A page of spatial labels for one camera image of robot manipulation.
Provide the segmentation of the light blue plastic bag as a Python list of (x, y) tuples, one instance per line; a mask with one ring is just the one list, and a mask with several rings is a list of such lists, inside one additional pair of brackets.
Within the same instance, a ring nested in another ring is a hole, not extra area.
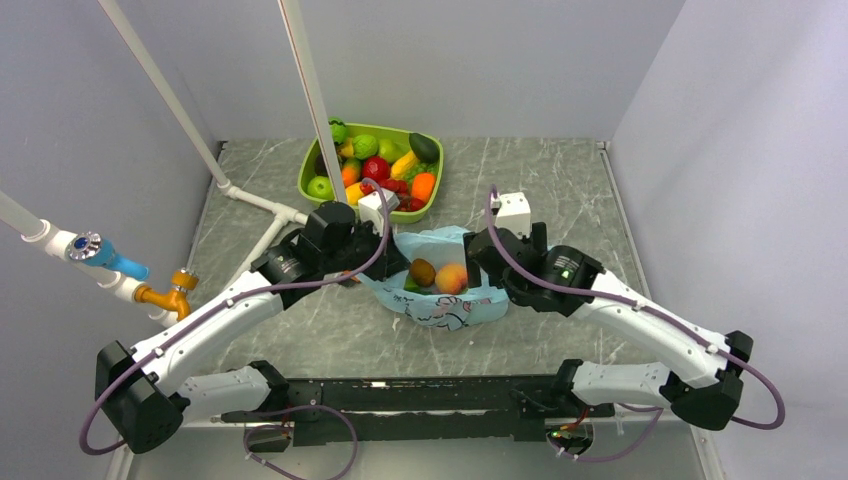
[[(423, 259), (436, 268), (448, 264), (465, 264), (463, 235), (467, 229), (446, 226), (421, 232), (402, 232), (394, 236), (400, 253), (408, 260)], [(413, 291), (407, 283), (408, 271), (402, 270), (384, 280), (365, 274), (358, 279), (372, 289), (377, 300), (387, 309), (404, 314), (419, 325), (459, 330), (502, 318), (508, 310), (506, 292), (489, 283), (481, 275), (479, 287), (448, 294), (436, 287)]]

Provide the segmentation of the green fake lime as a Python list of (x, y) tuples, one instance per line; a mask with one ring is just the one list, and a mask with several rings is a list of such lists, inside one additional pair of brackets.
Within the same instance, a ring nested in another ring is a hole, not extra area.
[(425, 288), (420, 286), (415, 279), (408, 275), (404, 281), (403, 289), (407, 292), (422, 294), (425, 291)]

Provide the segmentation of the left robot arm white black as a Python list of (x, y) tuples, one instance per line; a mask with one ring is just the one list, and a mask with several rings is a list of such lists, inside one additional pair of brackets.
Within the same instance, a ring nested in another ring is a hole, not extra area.
[(407, 269), (391, 230), (327, 201), (215, 298), (131, 348), (114, 341), (97, 355), (95, 401), (136, 454), (165, 443), (186, 422), (243, 412), (264, 420), (289, 406), (289, 383), (269, 362), (198, 376), (205, 357), (331, 284), (335, 273), (384, 280)]

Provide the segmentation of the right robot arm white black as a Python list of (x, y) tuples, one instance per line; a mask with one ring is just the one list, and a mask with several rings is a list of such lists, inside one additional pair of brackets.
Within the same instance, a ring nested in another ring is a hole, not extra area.
[(465, 255), (511, 302), (613, 329), (656, 359), (607, 366), (564, 361), (550, 391), (557, 411), (574, 415), (585, 406), (621, 403), (668, 408), (706, 430), (728, 425), (744, 388), (742, 367), (728, 357), (749, 360), (754, 346), (749, 335), (739, 330), (721, 334), (678, 316), (669, 321), (657, 317), (660, 306), (598, 260), (570, 246), (544, 248), (541, 222), (524, 239), (504, 228), (496, 233), (508, 259), (486, 231), (464, 235)]

